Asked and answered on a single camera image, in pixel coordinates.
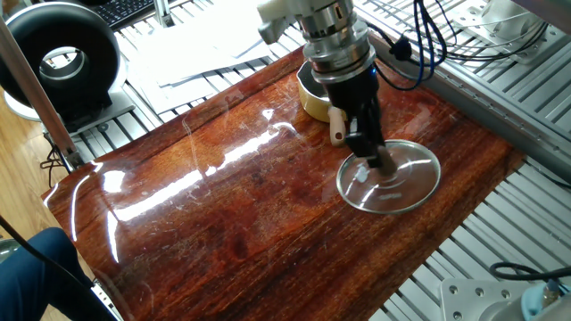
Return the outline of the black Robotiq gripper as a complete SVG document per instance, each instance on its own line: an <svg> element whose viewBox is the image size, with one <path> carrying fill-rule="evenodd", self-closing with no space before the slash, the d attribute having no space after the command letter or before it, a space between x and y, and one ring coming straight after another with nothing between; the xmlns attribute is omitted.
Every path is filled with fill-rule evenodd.
<svg viewBox="0 0 571 321"><path fill-rule="evenodd" d="M381 169L385 165L385 140L377 99L376 69L370 66L353 78L325 84L324 88L332 105L344 111L349 120L345 143L355 156L376 159L375 168Z"/></svg>

